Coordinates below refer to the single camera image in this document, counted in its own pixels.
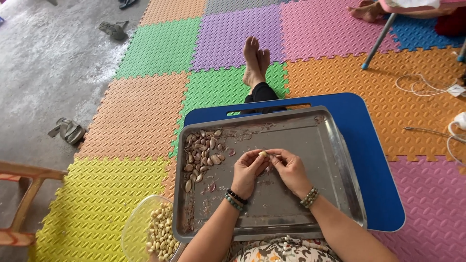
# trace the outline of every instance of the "beaded bracelet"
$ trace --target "beaded bracelet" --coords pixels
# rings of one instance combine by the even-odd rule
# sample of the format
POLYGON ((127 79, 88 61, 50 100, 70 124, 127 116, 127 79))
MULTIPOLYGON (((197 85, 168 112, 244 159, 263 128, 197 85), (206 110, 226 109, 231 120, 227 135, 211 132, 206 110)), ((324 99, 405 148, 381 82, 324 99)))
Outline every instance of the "beaded bracelet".
POLYGON ((225 194, 225 198, 226 200, 228 200, 228 202, 230 202, 230 204, 232 204, 232 206, 234 206, 236 209, 240 210, 240 211, 243 211, 243 208, 240 207, 238 204, 236 204, 236 202, 228 195, 228 193, 225 194))
POLYGON ((309 208, 312 205, 312 203, 314 203, 314 201, 317 199, 318 195, 319 195, 319 190, 317 189, 317 187, 313 187, 311 191, 309 192, 309 194, 303 200, 301 200, 300 203, 305 208, 309 208))
POLYGON ((243 200, 240 196, 235 194, 230 188, 226 190, 231 196, 233 196, 236 200, 238 200, 241 204, 247 205, 247 200, 243 200))

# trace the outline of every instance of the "blue plastic table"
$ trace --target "blue plastic table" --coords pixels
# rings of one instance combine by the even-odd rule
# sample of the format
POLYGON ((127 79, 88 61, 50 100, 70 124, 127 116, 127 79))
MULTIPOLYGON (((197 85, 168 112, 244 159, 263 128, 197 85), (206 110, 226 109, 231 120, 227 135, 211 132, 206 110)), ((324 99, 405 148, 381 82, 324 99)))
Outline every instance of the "blue plastic table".
POLYGON ((186 115, 185 126, 252 115, 227 115, 233 111, 297 104, 323 105, 332 114, 353 161, 367 213, 368 229, 389 232, 400 229, 405 220, 404 209, 366 104, 356 94, 338 93, 199 108, 186 115))

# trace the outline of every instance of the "wooden stool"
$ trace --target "wooden stool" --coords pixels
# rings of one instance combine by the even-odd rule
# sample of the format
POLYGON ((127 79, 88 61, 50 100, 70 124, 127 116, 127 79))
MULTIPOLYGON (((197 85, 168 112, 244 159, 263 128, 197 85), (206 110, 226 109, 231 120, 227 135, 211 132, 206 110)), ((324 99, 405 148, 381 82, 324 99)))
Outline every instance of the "wooden stool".
POLYGON ((67 171, 0 161, 0 180, 21 183, 21 178, 32 179, 32 183, 24 194, 18 210, 16 210, 11 226, 0 228, 0 245, 29 246, 34 244, 35 234, 20 232, 27 210, 45 179, 62 180, 67 174, 67 171))

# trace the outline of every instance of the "metal tray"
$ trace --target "metal tray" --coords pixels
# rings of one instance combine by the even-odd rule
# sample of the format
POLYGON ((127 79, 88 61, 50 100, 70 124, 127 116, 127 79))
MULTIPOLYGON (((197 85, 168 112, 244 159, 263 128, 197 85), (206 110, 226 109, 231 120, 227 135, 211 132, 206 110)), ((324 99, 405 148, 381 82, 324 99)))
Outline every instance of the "metal tray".
MULTIPOLYGON (((210 218, 233 180, 233 165, 246 151, 284 148, 301 157, 307 176, 333 205, 367 228, 363 199, 346 143, 324 106, 239 117, 192 124, 179 135, 175 182, 173 233, 180 242, 189 242, 210 218), (214 165, 204 179, 184 191, 186 138, 200 130, 222 129, 222 136, 236 154, 223 154, 225 161, 214 165), (215 190, 206 190, 214 183, 215 190)), ((234 230, 234 241, 264 240, 291 235, 296 238, 322 238, 311 212, 283 184, 275 169, 261 174, 249 204, 234 230)))

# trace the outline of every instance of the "gray floor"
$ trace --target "gray floor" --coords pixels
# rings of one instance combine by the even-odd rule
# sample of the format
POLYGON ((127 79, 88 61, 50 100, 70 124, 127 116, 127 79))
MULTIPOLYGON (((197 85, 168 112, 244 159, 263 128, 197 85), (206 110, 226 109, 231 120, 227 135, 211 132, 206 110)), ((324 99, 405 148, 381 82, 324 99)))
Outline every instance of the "gray floor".
MULTIPOLYGON (((149 0, 118 9, 117 0, 7 0, 0 5, 0 159, 65 170, 76 149, 47 132, 60 117, 88 126, 128 41, 97 29, 129 20, 136 29, 149 0)), ((23 226, 42 227, 60 186, 46 181, 23 226)), ((17 183, 0 181, 0 228, 9 227, 22 198, 17 183)), ((0 247, 0 260, 24 262, 27 248, 0 247)))

